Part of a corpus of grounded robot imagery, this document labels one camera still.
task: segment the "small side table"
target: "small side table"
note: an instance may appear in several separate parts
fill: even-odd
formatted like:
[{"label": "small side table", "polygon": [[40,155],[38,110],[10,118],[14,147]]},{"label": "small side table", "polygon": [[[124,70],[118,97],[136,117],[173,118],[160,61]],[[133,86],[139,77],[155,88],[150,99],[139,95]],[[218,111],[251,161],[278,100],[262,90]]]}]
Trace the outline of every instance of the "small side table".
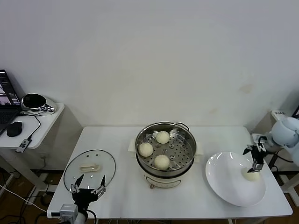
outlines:
[{"label": "small side table", "polygon": [[[32,136],[32,142],[26,150],[35,149],[40,146],[41,142],[46,137],[47,133],[63,111],[64,104],[59,103],[57,104],[57,107],[57,111],[51,115],[38,116],[41,126]],[[15,152],[22,141],[28,138],[28,136],[30,136],[30,134],[38,127],[38,122],[31,116],[19,116],[16,117],[13,122],[17,121],[22,122],[22,133],[20,135],[16,137],[8,137],[6,132],[4,132],[0,136],[0,156],[7,162],[5,163],[4,161],[0,160],[1,166],[7,172],[12,172],[11,167],[13,167],[31,183],[33,183],[35,187],[31,192],[31,196],[37,196],[39,191],[55,192],[57,185],[47,185],[44,182],[48,174],[44,173],[38,177],[30,170],[26,162],[20,156],[18,156],[18,153]],[[35,198],[31,197],[29,201],[33,202],[34,200]]]}]

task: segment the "mouse cable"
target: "mouse cable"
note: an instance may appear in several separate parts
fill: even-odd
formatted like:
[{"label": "mouse cable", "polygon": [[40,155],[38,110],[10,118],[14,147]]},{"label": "mouse cable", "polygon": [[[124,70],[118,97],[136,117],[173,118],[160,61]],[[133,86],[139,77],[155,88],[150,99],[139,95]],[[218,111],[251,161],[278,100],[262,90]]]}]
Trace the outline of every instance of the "mouse cable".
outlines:
[{"label": "mouse cable", "polygon": [[30,140],[32,138],[32,135],[40,128],[40,126],[42,125],[41,122],[39,121],[39,119],[33,115],[33,114],[25,114],[25,113],[19,113],[18,116],[31,116],[31,117],[35,117],[35,119],[38,121],[38,127],[33,131],[33,133],[31,133],[31,135],[27,138],[28,140]]}]

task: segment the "black mouse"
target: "black mouse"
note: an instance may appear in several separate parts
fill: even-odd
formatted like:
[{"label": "black mouse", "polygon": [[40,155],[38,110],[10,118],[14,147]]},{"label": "black mouse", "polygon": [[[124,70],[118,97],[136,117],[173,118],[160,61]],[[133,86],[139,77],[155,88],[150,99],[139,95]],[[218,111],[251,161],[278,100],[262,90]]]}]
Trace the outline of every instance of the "black mouse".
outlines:
[{"label": "black mouse", "polygon": [[19,121],[19,122],[14,122],[14,123],[10,124],[9,126],[7,126],[6,131],[7,131],[8,137],[14,137],[14,136],[21,134],[22,122]]}]

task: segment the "white cable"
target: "white cable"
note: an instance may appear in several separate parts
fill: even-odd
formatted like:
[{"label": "white cable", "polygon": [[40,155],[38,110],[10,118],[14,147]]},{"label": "white cable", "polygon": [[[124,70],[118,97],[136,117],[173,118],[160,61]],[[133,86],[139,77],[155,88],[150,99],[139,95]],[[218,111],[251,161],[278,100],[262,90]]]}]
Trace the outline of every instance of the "white cable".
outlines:
[{"label": "white cable", "polygon": [[27,203],[29,203],[29,204],[31,204],[31,205],[34,205],[34,206],[37,207],[38,209],[40,209],[40,210],[42,210],[42,211],[44,211],[44,212],[47,212],[47,211],[45,211],[44,209],[41,209],[40,207],[38,207],[38,206],[36,206],[35,204],[31,203],[30,201],[25,200],[24,198],[22,198],[21,196],[17,195],[16,193],[14,193],[14,192],[12,192],[12,191],[6,189],[6,188],[3,187],[2,185],[0,185],[0,187],[2,187],[4,190],[7,190],[7,191],[10,192],[10,193],[12,193],[13,195],[16,195],[17,197],[19,197],[20,199],[26,201]]}]

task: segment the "laptop keyboard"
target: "laptop keyboard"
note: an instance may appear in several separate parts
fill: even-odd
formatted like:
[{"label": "laptop keyboard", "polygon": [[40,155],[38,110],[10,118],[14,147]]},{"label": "laptop keyboard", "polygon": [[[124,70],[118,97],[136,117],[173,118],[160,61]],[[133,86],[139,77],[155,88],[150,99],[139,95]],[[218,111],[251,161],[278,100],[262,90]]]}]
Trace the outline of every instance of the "laptop keyboard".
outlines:
[{"label": "laptop keyboard", "polygon": [[7,124],[14,114],[15,111],[0,111],[0,125]]}]

